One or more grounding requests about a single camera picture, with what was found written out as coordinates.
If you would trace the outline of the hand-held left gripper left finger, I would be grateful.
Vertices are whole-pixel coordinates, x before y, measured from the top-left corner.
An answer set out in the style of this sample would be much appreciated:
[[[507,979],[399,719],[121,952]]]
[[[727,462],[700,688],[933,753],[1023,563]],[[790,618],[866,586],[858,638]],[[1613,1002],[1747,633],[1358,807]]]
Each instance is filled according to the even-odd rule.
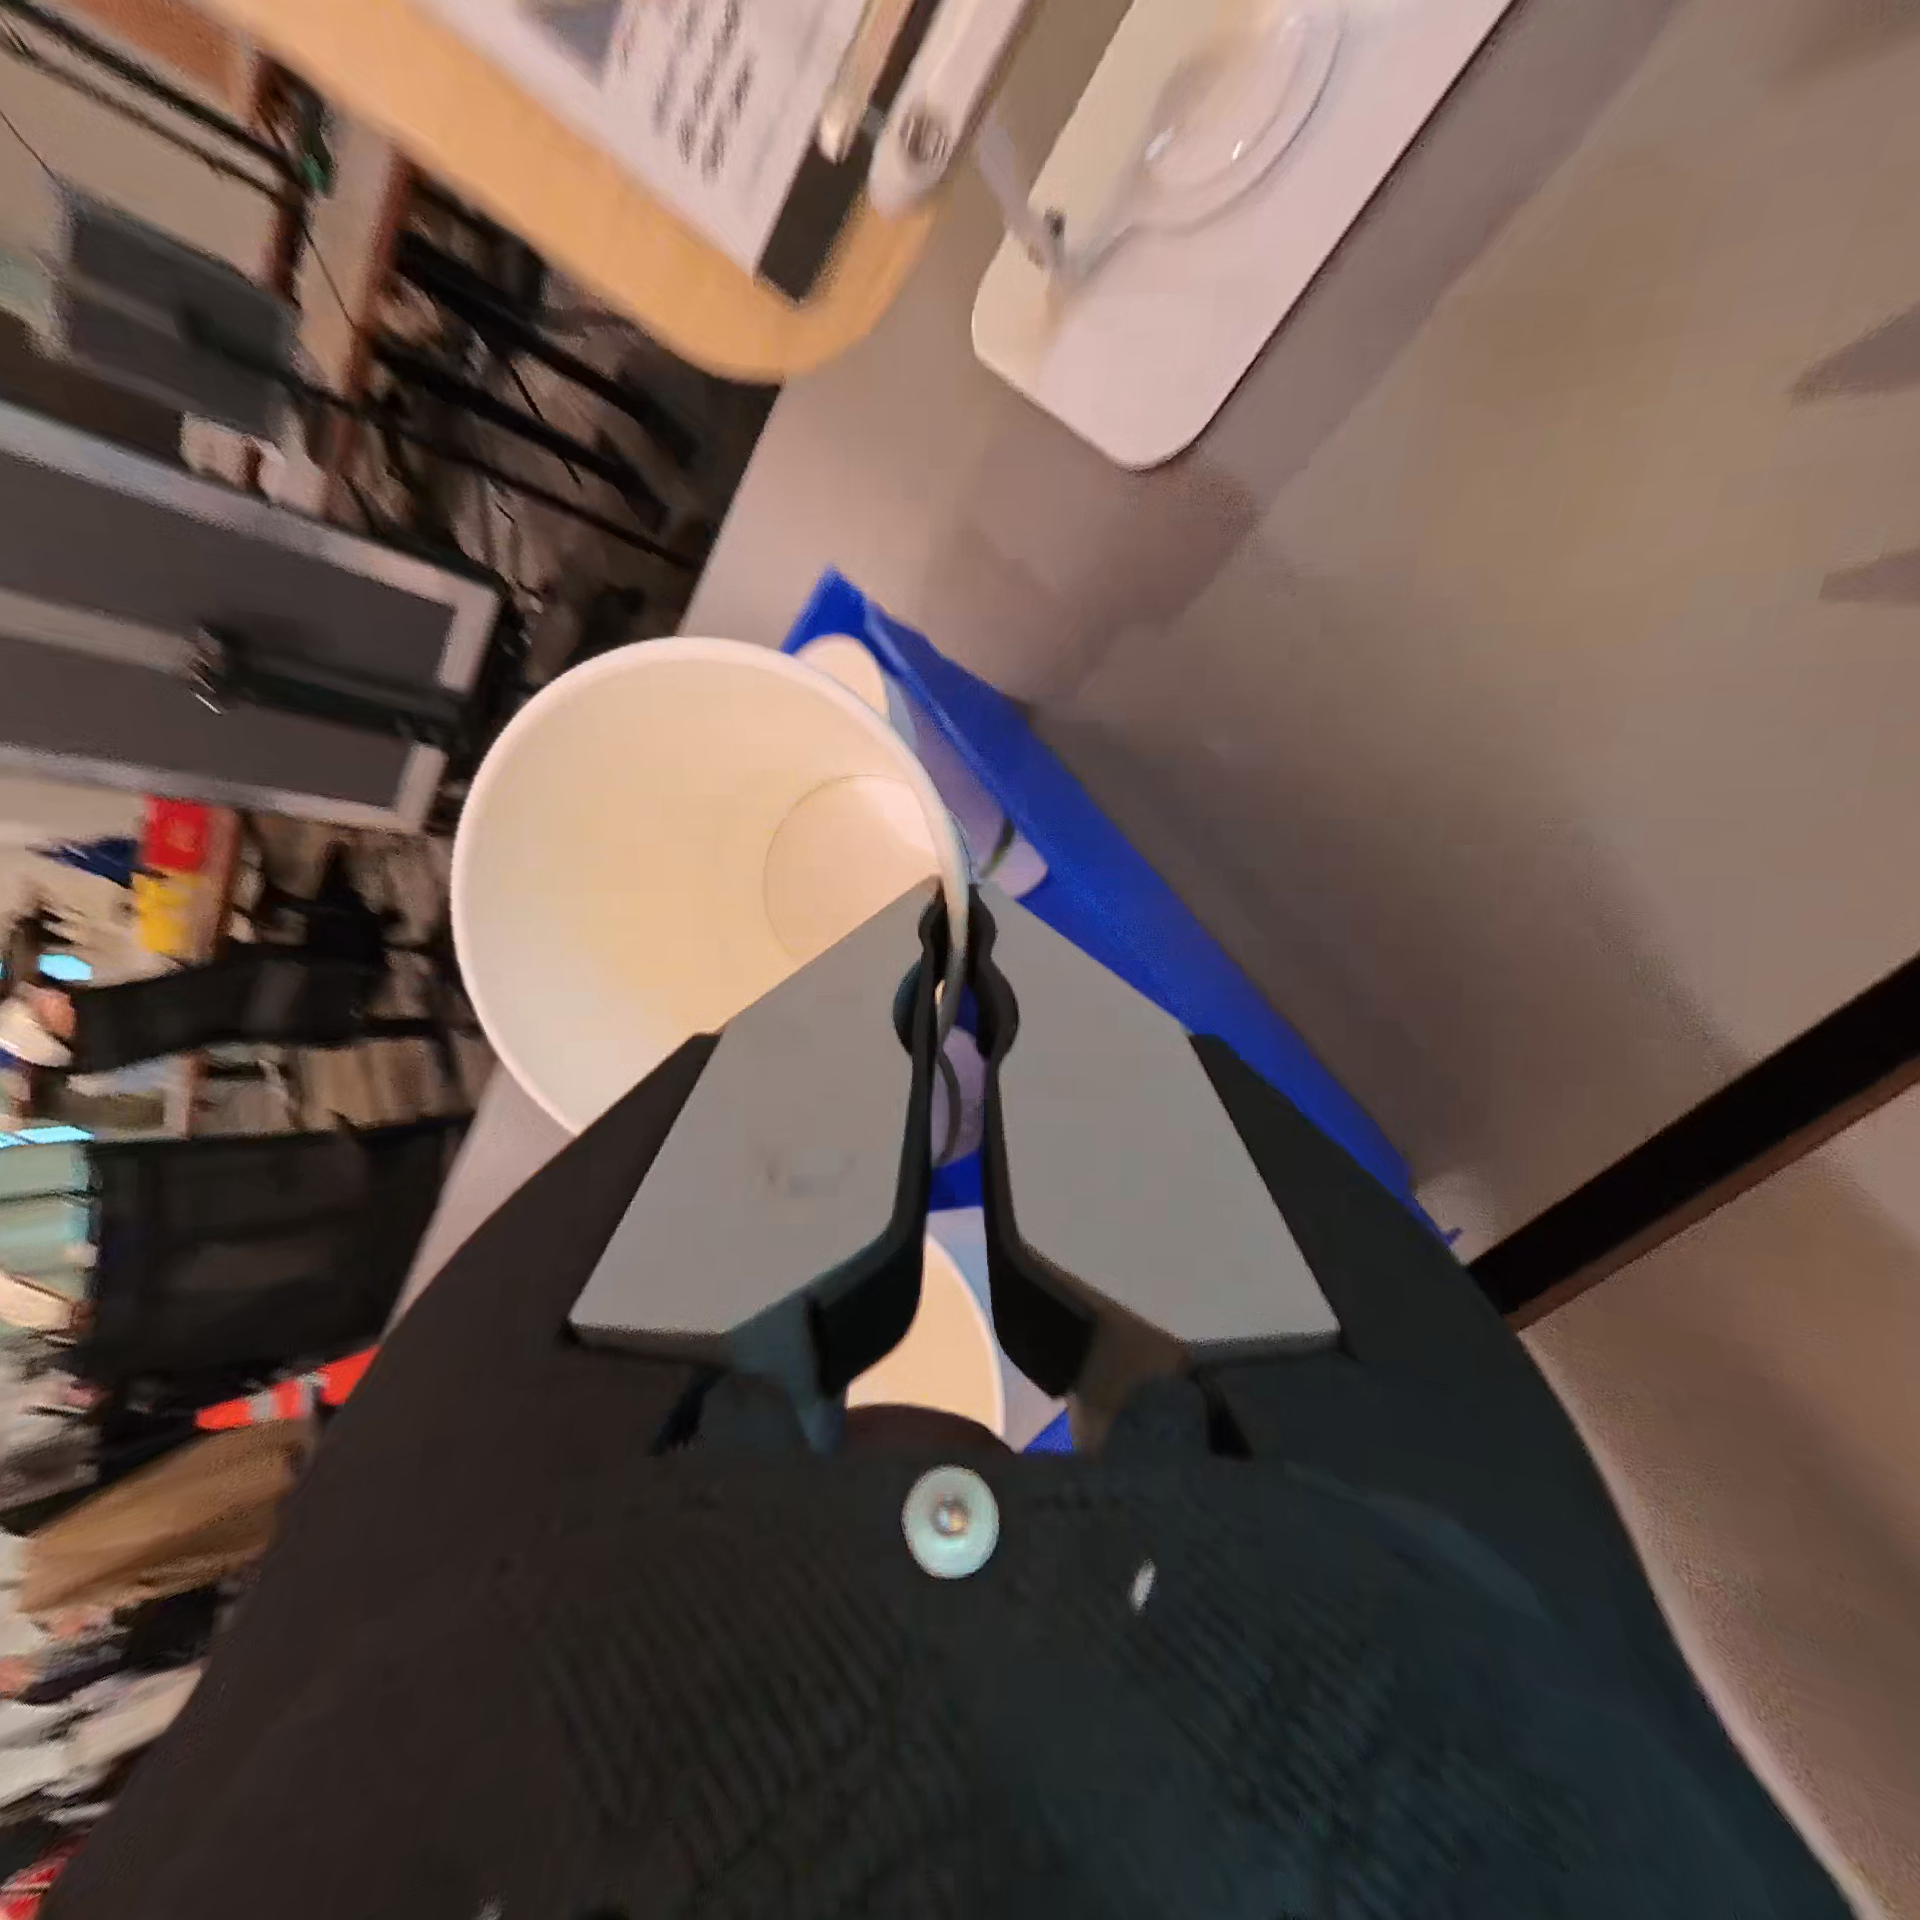
[[[938,881],[703,1039],[570,1310],[597,1352],[766,1382],[833,1452],[921,1303],[949,915]]]

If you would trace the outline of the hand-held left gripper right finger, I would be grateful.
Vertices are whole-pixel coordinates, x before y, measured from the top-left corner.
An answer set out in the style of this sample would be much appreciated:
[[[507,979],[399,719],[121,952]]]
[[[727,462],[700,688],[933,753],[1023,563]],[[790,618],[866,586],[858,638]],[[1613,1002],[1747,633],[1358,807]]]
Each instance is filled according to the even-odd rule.
[[[1218,1047],[995,886],[966,980],[1005,1359],[1100,1443],[1162,1378],[1331,1354],[1340,1321],[1220,1096]]]

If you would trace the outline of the blue plastic bin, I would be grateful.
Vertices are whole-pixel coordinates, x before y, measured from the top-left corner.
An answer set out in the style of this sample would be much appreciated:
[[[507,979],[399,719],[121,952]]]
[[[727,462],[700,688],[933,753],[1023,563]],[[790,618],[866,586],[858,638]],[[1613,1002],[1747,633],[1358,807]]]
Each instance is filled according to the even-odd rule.
[[[847,640],[882,676],[879,710],[914,745],[975,871],[1194,1034],[1213,1036],[1345,1148],[1434,1236],[1411,1170],[1305,1039],[1261,996],[1153,863],[991,684],[829,568],[782,650],[820,665]]]

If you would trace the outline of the black office chair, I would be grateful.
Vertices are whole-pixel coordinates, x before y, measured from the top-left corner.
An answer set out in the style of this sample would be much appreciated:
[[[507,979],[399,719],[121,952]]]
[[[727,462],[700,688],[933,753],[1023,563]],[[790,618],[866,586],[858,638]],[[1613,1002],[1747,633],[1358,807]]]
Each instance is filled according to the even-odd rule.
[[[98,1144],[77,1375],[103,1387],[343,1355],[398,1303],[470,1121]]]

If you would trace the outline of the orange striped traffic cone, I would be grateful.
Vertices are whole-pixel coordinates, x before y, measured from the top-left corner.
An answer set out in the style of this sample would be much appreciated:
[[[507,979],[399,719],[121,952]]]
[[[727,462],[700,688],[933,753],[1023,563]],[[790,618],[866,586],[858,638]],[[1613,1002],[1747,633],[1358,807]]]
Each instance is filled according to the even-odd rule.
[[[237,1400],[217,1402],[195,1412],[201,1434],[228,1434],[268,1424],[327,1422],[367,1375],[377,1355],[371,1345],[300,1375],[279,1377]]]

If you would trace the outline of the brown cardboard sheet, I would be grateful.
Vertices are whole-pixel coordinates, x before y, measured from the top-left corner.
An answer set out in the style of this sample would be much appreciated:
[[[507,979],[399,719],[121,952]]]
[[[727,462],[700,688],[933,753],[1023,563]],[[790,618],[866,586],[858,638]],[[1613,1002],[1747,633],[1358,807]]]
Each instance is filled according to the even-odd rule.
[[[308,1419],[214,1431],[84,1497],[30,1537],[19,1612],[118,1612],[252,1567],[317,1440]]]

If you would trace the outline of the black tripod pole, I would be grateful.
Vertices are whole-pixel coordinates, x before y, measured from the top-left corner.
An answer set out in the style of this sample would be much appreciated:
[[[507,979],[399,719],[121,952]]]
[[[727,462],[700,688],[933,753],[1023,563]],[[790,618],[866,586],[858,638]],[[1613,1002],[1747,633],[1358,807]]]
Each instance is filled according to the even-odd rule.
[[[339,729],[441,743],[468,726],[470,690],[382,679],[337,664],[262,655],[252,642],[201,630],[186,644],[186,681],[213,713],[260,710]]]

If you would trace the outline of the wooden document stand white base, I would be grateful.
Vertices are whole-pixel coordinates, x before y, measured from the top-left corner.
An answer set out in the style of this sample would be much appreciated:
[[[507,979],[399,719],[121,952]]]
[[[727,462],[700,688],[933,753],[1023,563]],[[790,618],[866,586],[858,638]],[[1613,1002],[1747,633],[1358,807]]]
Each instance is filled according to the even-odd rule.
[[[866,192],[812,299],[695,236],[405,3],[217,4],[406,160],[693,367],[783,382],[859,344],[965,171],[998,249],[975,359],[1122,468],[1186,451],[1508,11],[1503,3],[1068,4],[1100,63],[1041,168],[1001,124],[1041,4],[868,4],[829,144],[870,110]]]

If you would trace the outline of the printed instruction sheet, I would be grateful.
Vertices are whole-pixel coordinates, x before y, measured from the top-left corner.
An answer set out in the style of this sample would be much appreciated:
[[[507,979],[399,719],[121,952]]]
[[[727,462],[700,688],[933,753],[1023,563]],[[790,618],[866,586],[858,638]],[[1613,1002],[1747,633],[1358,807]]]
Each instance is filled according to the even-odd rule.
[[[873,112],[829,144],[859,3],[433,3],[425,11],[695,236],[813,298],[873,168]]]

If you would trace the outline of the grey divider panel silver frame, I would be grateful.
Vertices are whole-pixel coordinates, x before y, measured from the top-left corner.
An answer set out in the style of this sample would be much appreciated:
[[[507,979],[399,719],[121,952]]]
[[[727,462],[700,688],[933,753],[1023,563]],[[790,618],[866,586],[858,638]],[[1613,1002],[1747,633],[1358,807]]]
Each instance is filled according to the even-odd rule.
[[[466,734],[425,745],[206,710],[186,644],[477,690],[506,600],[466,566],[2,412],[4,778],[415,832]]]

